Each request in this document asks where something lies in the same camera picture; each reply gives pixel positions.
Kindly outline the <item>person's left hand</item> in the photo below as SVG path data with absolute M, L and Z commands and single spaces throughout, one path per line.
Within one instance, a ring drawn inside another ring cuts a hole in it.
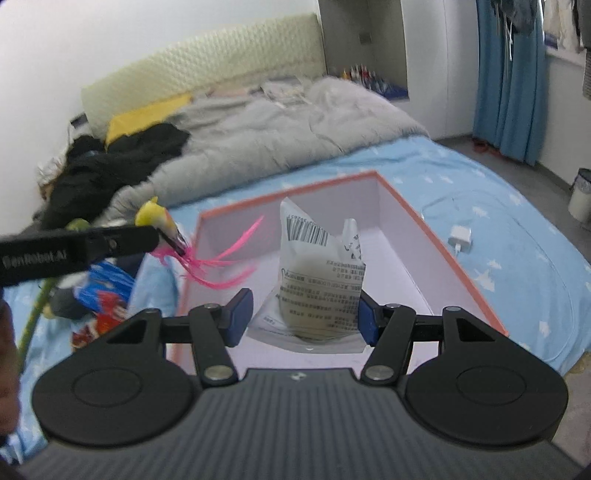
M 4 300 L 0 334 L 0 435 L 4 439 L 16 429 L 20 415 L 18 350 L 11 309 Z

